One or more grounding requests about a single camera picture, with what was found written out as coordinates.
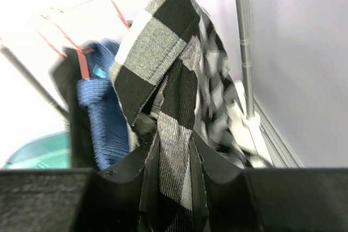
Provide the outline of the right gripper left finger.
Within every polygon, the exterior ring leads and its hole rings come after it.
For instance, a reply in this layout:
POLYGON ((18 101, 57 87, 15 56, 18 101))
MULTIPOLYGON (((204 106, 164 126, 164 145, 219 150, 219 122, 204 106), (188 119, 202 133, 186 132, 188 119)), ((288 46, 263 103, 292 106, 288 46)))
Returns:
POLYGON ((156 136, 100 172, 106 181, 107 203, 128 217, 134 212, 137 231, 158 230, 159 145, 156 136))

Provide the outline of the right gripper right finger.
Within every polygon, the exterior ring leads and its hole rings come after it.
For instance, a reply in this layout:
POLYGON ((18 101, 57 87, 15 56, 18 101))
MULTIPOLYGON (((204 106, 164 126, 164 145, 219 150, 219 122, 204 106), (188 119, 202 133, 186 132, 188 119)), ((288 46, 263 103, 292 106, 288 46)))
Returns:
POLYGON ((244 231, 241 169, 196 131, 190 138, 190 167, 194 231, 244 231))

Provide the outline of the black white checkered shirt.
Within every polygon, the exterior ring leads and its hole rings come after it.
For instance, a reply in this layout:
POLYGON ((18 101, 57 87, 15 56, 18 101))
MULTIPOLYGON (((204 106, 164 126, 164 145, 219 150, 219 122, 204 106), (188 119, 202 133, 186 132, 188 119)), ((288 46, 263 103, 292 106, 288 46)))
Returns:
POLYGON ((150 0, 109 70, 129 130, 139 143, 159 136, 157 231, 194 231, 190 138, 241 169, 244 231, 259 231, 243 169, 268 165, 239 148, 229 110, 239 98, 224 46, 195 0, 150 0))

